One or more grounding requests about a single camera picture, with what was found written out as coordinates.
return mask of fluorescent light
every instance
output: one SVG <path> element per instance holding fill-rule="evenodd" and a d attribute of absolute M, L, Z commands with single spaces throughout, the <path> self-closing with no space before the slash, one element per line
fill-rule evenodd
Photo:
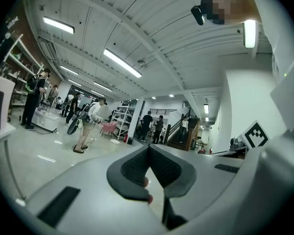
<path fill-rule="evenodd" d="M 58 20 L 55 20 L 55 19 L 52 19 L 52 18 L 49 18 L 49 17 L 43 17 L 43 20 L 44 20 L 45 23 L 50 24 L 50 25 L 52 25 L 54 27 L 57 27 L 59 29 L 65 30 L 70 34 L 74 34 L 74 32 L 75 32 L 74 27 L 70 26 L 70 25 L 68 25 L 66 23 L 60 22 Z"/>
<path fill-rule="evenodd" d="M 208 104 L 204 104 L 204 109 L 205 109 L 205 113 L 208 114 L 209 113 L 209 106 L 208 106 Z"/>
<path fill-rule="evenodd" d="M 41 159 L 44 159 L 44 160 L 48 160 L 48 161 L 50 161 L 50 162 L 55 162 L 55 160 L 53 160 L 53 159 L 49 159 L 49 158 L 46 158 L 46 157 L 44 157 L 44 156 L 41 156 L 41 155 L 37 155 L 37 157 L 38 158 L 41 158 Z"/>
<path fill-rule="evenodd" d="M 75 71 L 73 71 L 73 70 L 70 70 L 70 69 L 68 69 L 68 68 L 66 68 L 66 67 L 64 67 L 64 66 L 62 66 L 62 65 L 60 65 L 60 67 L 61 67 L 62 69 L 65 69 L 66 71 L 69 71 L 69 72 L 72 72 L 72 73 L 75 74 L 75 75 L 78 75 L 77 72 L 75 72 Z"/>
<path fill-rule="evenodd" d="M 137 78 L 141 77 L 142 74 L 140 74 L 137 70 L 132 68 L 130 65 L 128 65 L 126 62 L 124 62 L 120 57 L 118 57 L 116 54 L 112 53 L 108 49 L 105 49 L 103 54 L 109 58 L 111 58 L 114 62 L 121 65 L 124 69 L 132 73 Z"/>
<path fill-rule="evenodd" d="M 98 93 L 98 92 L 95 92 L 95 91 L 93 91 L 93 90 L 92 90 L 92 92 L 93 92 L 93 93 L 96 93 L 96 94 L 98 94 L 98 95 L 100 95 L 100 96 L 104 96 L 104 95 L 102 95 L 102 94 L 100 94 L 100 93 Z"/>
<path fill-rule="evenodd" d="M 74 82 L 74 81 L 72 81 L 72 80 L 70 80 L 70 79 L 68 79 L 71 83 L 75 83 L 75 84 L 77 84 L 78 86 L 82 86 L 82 85 L 80 85 L 80 84 L 78 84 L 78 83 L 76 83 L 76 82 Z"/>
<path fill-rule="evenodd" d="M 256 44 L 256 21 L 247 20 L 243 24 L 244 46 L 246 48 L 255 48 Z"/>
<path fill-rule="evenodd" d="M 103 88 L 105 88 L 106 90 L 108 90 L 108 91 L 112 91 L 111 89 L 108 89 L 107 87 L 104 87 L 103 85 L 101 85 L 101 84 L 99 84 L 99 83 L 96 83 L 96 82 L 94 82 L 94 84 L 96 84 L 96 85 L 98 85 L 98 86 L 100 86 L 100 87 L 103 87 Z"/>

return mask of glossy floor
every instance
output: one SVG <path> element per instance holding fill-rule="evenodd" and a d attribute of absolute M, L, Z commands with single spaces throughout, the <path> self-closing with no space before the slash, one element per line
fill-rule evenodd
<path fill-rule="evenodd" d="M 16 132 L 9 138 L 8 143 L 15 176 L 27 199 L 41 186 L 83 160 L 105 156 L 114 152 L 122 152 L 122 150 L 133 146 L 138 148 L 142 146 L 136 141 L 129 146 L 122 140 L 118 145 L 113 144 L 110 141 L 110 136 L 104 134 L 101 137 L 99 133 L 100 125 L 96 125 L 88 138 L 88 141 L 91 141 L 90 139 L 95 140 L 92 144 L 88 144 L 89 148 L 85 150 L 84 154 L 77 154 L 72 151 L 72 146 L 77 143 L 80 131 L 77 130 L 72 135 L 67 135 L 68 128 L 64 125 L 64 118 L 59 120 L 58 134 L 49 133 L 44 129 L 35 127 L 35 130 L 40 132 L 38 133 L 26 130 L 20 125 L 19 116 L 22 113 L 22 109 L 13 109 L 11 124 L 16 127 Z M 54 110 L 53 113 L 55 115 L 59 114 L 57 110 Z M 147 177 L 149 179 L 147 189 L 153 196 L 150 207 L 161 219 L 163 189 L 151 169 L 148 170 Z M 10 197 L 20 197 L 7 167 L 3 143 L 0 143 L 0 183 Z"/>

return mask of khaki shorts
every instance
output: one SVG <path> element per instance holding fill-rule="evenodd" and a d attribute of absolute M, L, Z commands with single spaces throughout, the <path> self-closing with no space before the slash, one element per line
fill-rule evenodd
<path fill-rule="evenodd" d="M 94 128 L 94 125 L 95 125 L 95 123 L 88 123 L 85 120 L 83 120 L 84 129 L 87 131 L 92 130 Z"/>

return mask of backpack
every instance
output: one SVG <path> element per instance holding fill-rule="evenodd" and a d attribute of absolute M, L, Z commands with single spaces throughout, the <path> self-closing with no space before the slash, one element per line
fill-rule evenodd
<path fill-rule="evenodd" d="M 32 76 L 25 84 L 25 89 L 28 94 L 34 94 L 37 91 L 37 85 L 39 82 L 38 75 Z"/>

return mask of pink chair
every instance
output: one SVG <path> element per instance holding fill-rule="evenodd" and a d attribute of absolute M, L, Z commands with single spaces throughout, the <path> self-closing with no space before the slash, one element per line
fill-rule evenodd
<path fill-rule="evenodd" d="M 102 132 L 102 134 L 103 134 L 104 132 L 109 132 L 109 133 L 111 133 L 111 138 L 112 138 L 112 133 L 116 129 L 117 123 L 118 122 L 116 122 L 116 121 L 113 121 L 111 123 L 103 123 L 102 124 L 102 130 L 100 131 L 100 133 Z"/>

